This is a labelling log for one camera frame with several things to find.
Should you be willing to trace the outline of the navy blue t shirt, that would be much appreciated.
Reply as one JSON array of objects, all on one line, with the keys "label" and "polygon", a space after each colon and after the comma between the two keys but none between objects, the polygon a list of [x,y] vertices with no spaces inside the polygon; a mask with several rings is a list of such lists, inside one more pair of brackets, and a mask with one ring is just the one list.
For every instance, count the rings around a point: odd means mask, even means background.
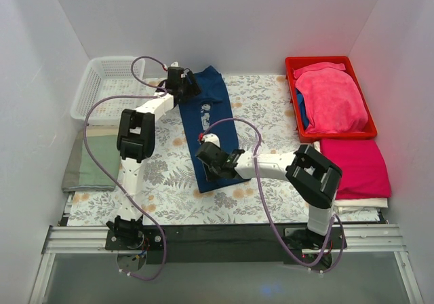
[{"label": "navy blue t shirt", "polygon": [[197,187],[200,193],[206,193],[242,183],[244,180],[222,178],[217,181],[208,181],[203,164],[195,157],[199,148],[199,134],[215,122],[233,116],[226,84],[222,75],[214,67],[208,66],[203,71],[195,73],[195,79],[202,93],[187,103],[180,104],[179,109]]}]

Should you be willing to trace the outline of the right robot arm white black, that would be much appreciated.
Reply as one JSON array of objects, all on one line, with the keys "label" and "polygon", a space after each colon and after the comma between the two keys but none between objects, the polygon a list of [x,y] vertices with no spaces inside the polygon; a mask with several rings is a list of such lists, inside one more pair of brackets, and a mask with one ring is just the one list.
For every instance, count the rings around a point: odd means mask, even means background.
[{"label": "right robot arm white black", "polygon": [[292,184],[309,205],[305,230],[287,236],[292,248],[322,248],[332,239],[328,228],[342,170],[310,145],[294,153],[260,154],[236,149],[224,152],[212,142],[204,142],[195,154],[209,181],[267,178]]}]

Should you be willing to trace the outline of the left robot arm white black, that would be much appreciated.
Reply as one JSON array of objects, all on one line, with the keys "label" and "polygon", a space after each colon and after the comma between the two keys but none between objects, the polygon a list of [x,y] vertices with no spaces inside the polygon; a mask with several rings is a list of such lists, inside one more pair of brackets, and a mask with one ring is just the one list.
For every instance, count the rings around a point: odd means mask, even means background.
[{"label": "left robot arm white black", "polygon": [[125,109],[121,114],[117,149],[121,156],[121,186],[127,199],[122,203],[108,228],[116,240],[131,250],[145,247],[142,231],[143,213],[138,209],[137,197],[142,192],[144,161],[155,150],[156,123],[176,105],[201,93],[194,74],[175,62],[167,69],[167,79],[157,86],[157,91],[144,104],[135,109]]}]

